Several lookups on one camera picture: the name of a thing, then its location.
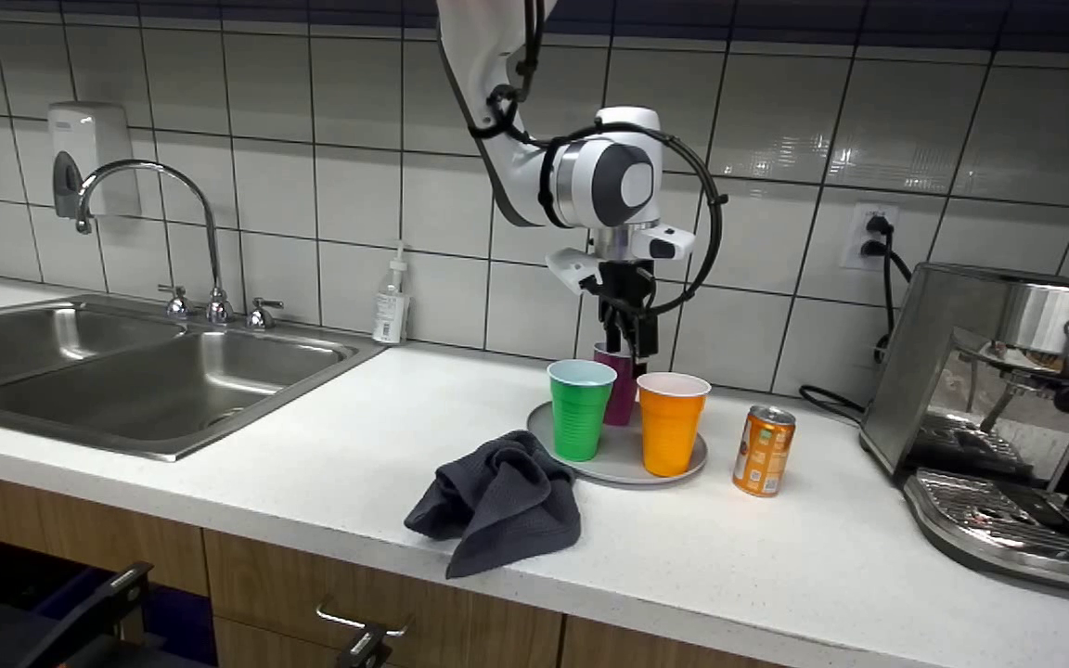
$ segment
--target dark cloth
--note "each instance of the dark cloth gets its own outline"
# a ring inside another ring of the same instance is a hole
[[[460,538],[450,580],[556,553],[580,538],[571,470],[534,433],[511,430],[440,465],[403,526],[438,540]]]

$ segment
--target espresso machine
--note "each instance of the espresso machine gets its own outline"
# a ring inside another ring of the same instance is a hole
[[[918,266],[862,440],[941,553],[1069,586],[1069,282]]]

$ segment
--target white countertop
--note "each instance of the white countertop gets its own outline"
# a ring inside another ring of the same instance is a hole
[[[445,581],[454,540],[400,518],[438,465],[537,401],[537,365],[389,350],[177,465],[0,430],[0,477]],[[799,413],[788,491],[735,491],[743,417],[710,401],[692,481],[574,481],[580,547],[445,586],[783,665],[1069,665],[1069,599],[931,550],[851,422]]]

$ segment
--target stainless steel sink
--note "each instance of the stainless steel sink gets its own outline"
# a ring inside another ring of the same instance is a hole
[[[368,355],[371,346],[310,334],[188,330],[2,378],[0,428],[177,460]]]
[[[48,300],[0,313],[0,378],[172,340],[175,325],[131,305]]]

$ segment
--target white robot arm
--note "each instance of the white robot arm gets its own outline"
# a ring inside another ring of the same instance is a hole
[[[514,225],[587,225],[591,248],[561,248],[548,271],[601,298],[601,318],[639,355],[655,350],[654,314],[685,298],[649,307],[654,258],[685,258],[692,234],[659,221],[659,145],[670,145],[699,174],[716,216],[710,271],[720,248],[720,205],[713,177],[666,135],[649,107],[601,107],[598,121],[534,142],[522,131],[518,103],[534,81],[541,22],[556,0],[438,0],[440,57],[460,95],[469,135],[476,136],[496,209]]]

